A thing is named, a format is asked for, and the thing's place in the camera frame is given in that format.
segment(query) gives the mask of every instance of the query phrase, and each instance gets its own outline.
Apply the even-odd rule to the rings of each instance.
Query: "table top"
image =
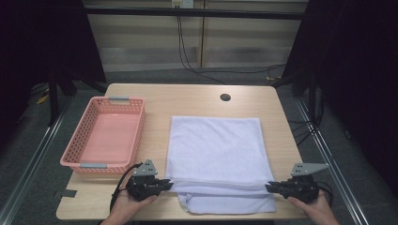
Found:
[[[224,101],[222,94],[230,96]],[[292,132],[273,87],[114,83],[107,97],[138,97],[145,100],[145,124],[136,162],[151,158],[164,178],[173,115],[229,118],[259,118],[269,166],[276,181],[290,178],[296,162],[301,162]],[[60,219],[104,219],[120,175],[92,175],[74,172],[67,189],[77,190],[74,198],[64,197],[56,215]],[[139,211],[136,220],[207,219],[289,219],[305,218],[301,210],[275,195],[277,211],[251,215],[195,215],[186,213],[175,193],[163,192],[157,201]]]

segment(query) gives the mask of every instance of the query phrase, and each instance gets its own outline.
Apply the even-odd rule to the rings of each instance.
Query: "basket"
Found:
[[[60,162],[77,173],[124,173],[135,160],[144,100],[92,97]]]

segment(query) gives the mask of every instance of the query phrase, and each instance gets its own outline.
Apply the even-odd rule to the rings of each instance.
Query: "black round hole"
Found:
[[[222,94],[222,95],[220,95],[220,98],[221,98],[223,101],[229,101],[229,100],[231,100],[231,96],[228,95],[228,94]]]

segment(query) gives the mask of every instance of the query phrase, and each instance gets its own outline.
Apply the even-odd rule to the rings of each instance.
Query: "white towel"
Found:
[[[197,214],[274,212],[273,180],[258,118],[172,118],[166,178]]]

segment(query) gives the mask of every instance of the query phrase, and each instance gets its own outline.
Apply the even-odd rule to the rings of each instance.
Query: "human hand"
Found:
[[[294,197],[288,197],[287,200],[297,208],[302,209],[304,213],[317,225],[339,224],[333,212],[331,212],[325,192],[322,190],[319,191],[318,198],[309,204],[306,204]]]
[[[118,225],[125,224],[132,220],[134,215],[141,208],[152,204],[158,199],[158,196],[153,195],[138,202],[132,198],[129,193],[124,189],[121,190],[112,208],[111,214],[101,223],[101,225]]]

